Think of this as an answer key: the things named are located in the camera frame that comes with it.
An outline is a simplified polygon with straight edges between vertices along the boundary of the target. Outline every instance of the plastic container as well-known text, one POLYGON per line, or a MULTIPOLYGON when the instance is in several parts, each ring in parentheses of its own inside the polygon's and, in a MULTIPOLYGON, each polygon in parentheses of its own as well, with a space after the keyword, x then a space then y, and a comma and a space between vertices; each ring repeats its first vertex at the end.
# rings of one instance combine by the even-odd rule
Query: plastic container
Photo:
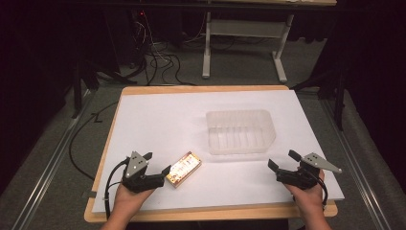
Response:
POLYGON ((206 119, 210 154, 264 153, 276 138, 267 110, 211 111, 206 119))

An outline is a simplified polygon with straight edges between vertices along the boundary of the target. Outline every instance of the translucent plastic tray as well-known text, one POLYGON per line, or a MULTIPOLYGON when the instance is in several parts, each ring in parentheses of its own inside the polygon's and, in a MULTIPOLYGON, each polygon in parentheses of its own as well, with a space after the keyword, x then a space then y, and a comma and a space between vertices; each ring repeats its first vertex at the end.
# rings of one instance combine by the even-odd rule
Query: translucent plastic tray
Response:
POLYGON ((206 114, 210 153, 264 153, 276 138, 266 110, 211 111, 206 114))

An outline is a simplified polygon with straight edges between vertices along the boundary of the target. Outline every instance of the hand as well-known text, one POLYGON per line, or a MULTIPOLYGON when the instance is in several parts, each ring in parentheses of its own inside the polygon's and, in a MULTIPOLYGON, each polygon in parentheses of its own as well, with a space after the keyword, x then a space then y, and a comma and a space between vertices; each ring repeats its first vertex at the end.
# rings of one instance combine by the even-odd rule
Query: hand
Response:
POLYGON ((155 190, 148 190, 134 194, 124 185, 120 184, 117 188, 113 211, 101 229, 125 229, 127 224, 140 210, 143 203, 154 191, 155 190))
MULTIPOLYGON (((319 177, 325 179, 323 170, 320 170, 319 177)), ((331 229, 323 213, 323 190, 319 184, 307 190, 301 190, 293 185, 283 185, 295 197, 306 230, 331 229)))

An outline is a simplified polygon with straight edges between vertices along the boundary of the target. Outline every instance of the table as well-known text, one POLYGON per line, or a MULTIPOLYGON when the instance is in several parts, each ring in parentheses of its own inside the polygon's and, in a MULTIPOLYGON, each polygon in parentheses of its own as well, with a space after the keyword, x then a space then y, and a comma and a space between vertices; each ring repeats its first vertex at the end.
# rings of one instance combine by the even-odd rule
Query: table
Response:
MULTIPOLYGON (((282 0, 208 0, 212 2, 227 2, 227 3, 260 3, 260 4, 288 4, 288 5, 312 5, 312 6, 335 6, 335 0, 314 0, 314 1, 282 1, 282 0)), ((275 37, 280 40, 280 45, 277 51, 272 52, 277 69, 278 78, 281 83, 286 83, 287 78, 284 73, 281 55, 289 35, 290 27, 293 21, 293 14, 287 16, 283 22, 260 22, 260 21, 245 21, 245 20, 222 20, 212 19, 210 11, 206 13, 206 44, 203 57, 203 79, 210 77, 210 59, 211 35, 236 35, 236 36, 253 36, 253 37, 275 37)))
MULTIPOLYGON (((127 87, 123 90, 124 95, 143 95, 143 94, 176 94, 193 92, 232 92, 232 91, 260 91, 260 90, 287 90, 282 85, 264 85, 264 86, 156 86, 156 87, 127 87)), ((101 157, 101 162, 96 175, 92 191, 97 191, 104 161, 106 159, 107 147, 112 137, 117 118, 117 111, 113 120, 112 127, 106 141, 106 145, 101 157)), ((89 222, 106 221, 105 213, 92 213, 95 199, 90 197, 84 213, 84 218, 89 222)), ((333 200, 329 200, 325 215, 333 217, 337 215, 337 207, 333 200)), ((215 219, 288 219, 299 217, 299 211, 293 202, 278 204, 261 205, 239 205, 226 207, 206 207, 206 208, 188 208, 177 210, 153 210, 141 211, 132 221, 174 221, 174 220, 215 220, 215 219)))

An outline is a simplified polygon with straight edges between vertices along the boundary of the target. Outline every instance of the white paper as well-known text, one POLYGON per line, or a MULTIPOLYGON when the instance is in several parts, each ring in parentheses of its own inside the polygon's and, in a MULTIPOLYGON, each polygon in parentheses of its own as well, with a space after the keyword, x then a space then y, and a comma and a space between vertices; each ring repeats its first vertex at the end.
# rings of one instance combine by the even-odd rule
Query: white paper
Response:
MULTIPOLYGON (((324 154, 294 91, 244 91, 122 96, 108 146, 93 212, 105 212, 105 183, 114 167, 136 150, 153 152, 147 174, 160 173, 188 151, 202 165, 177 189, 167 181, 144 203, 142 210, 264 204, 292 201, 268 167, 271 158, 281 169, 296 171, 298 162, 287 154, 324 154), (218 157, 209 154, 206 113, 209 111, 265 109, 277 137, 265 154, 218 157)), ((121 180, 124 167, 111 183, 121 180)), ((329 199, 344 195, 332 172, 326 172, 329 199)), ((110 192, 113 206, 116 186, 110 192)))

